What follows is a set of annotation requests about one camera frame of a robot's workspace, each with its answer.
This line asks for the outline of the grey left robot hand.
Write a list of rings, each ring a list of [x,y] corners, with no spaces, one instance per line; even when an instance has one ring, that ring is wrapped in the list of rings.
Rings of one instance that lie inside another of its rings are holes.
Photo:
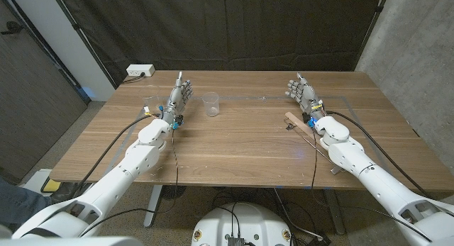
[[[162,119],[172,125],[182,115],[189,98],[193,94],[192,83],[183,80],[182,71],[177,75],[175,86],[162,112]]]

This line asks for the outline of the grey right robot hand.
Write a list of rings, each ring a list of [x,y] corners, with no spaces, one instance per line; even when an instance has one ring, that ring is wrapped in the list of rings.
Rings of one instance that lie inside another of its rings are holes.
[[[301,72],[297,72],[297,80],[290,80],[285,94],[294,99],[303,113],[309,115],[315,121],[326,116],[323,101],[320,99]]]

